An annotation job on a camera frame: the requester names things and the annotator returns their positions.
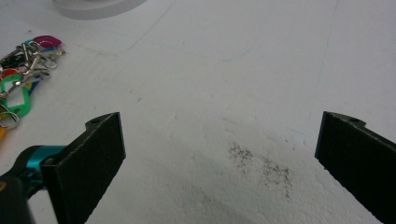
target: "colorful key tag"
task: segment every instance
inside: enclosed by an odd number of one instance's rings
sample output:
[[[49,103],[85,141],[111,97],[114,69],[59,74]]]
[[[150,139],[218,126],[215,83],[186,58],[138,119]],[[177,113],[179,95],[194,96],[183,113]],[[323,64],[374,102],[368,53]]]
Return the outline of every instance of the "colorful key tag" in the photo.
[[[26,90],[28,90],[29,95],[32,94],[33,90],[35,89],[35,87],[37,87],[38,83],[40,83],[40,81],[31,82],[31,83],[26,84]]]
[[[33,38],[35,42],[37,42],[42,48],[52,48],[58,47],[62,44],[60,39],[53,37],[52,35],[41,35]]]
[[[8,76],[11,76],[14,74],[18,74],[19,72],[20,71],[16,68],[7,68],[4,70],[2,78],[8,77]]]
[[[28,40],[25,40],[25,42],[23,42],[25,45],[29,45],[30,43],[32,43],[32,42],[34,42],[34,40],[33,39],[28,39]]]
[[[7,133],[7,128],[0,127],[0,142],[3,140],[4,135]]]
[[[13,87],[13,83],[21,80],[21,75],[11,75],[5,77],[1,82],[1,91],[8,91]],[[2,104],[12,113],[19,117],[25,116],[30,110],[29,92],[24,87],[19,87],[13,91]]]

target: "white surface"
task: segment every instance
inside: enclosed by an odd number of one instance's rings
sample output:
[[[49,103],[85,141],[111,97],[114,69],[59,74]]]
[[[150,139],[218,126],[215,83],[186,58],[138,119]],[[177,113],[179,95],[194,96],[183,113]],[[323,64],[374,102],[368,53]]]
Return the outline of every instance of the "white surface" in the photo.
[[[314,152],[323,110],[396,141],[395,1],[148,0],[73,21],[8,0],[0,19],[4,55],[37,35],[67,51],[2,143],[1,173],[121,113],[127,159],[88,223],[379,223]],[[30,205],[55,222],[45,191]]]

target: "pink key tag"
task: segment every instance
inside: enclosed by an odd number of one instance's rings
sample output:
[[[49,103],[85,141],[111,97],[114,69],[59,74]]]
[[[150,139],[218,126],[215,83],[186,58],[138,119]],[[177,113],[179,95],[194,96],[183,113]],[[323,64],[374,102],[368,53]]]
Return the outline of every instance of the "pink key tag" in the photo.
[[[37,36],[33,38],[33,40],[44,49],[58,47],[62,44],[62,41],[60,39],[57,39],[52,35]]]

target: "keychain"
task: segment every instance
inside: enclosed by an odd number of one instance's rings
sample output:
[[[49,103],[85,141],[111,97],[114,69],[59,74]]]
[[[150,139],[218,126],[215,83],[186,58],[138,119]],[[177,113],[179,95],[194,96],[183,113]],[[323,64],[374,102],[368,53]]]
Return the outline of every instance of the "keychain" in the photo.
[[[15,83],[18,81],[21,81],[21,75],[11,75],[5,77],[0,85],[1,92],[8,92],[12,88],[15,88]],[[13,91],[7,99],[4,99],[2,104],[10,112],[17,114],[19,117],[23,117],[30,110],[29,92],[25,87],[19,87]]]
[[[0,59],[0,140],[30,111],[30,94],[50,77],[57,59],[65,54],[62,41],[41,35],[26,40]]]

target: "key ring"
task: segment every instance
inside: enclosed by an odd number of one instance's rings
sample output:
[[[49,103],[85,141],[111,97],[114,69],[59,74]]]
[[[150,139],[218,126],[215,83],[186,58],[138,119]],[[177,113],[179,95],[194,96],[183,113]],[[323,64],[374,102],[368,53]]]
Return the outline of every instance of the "key ring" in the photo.
[[[58,67],[56,61],[51,58],[40,57],[39,60],[41,64],[48,69],[55,69],[56,67]]]
[[[0,119],[0,127],[9,129],[9,130],[16,128],[18,126],[18,124],[20,123],[20,118],[18,117],[18,115],[9,111],[5,106],[3,106],[1,104],[0,104],[0,107],[4,110],[3,112],[0,113],[0,117],[2,117],[2,115],[6,115],[7,118],[9,119],[9,116],[11,116],[11,118],[14,120],[13,125],[7,125],[7,124],[3,123],[3,120],[6,120],[6,119]]]

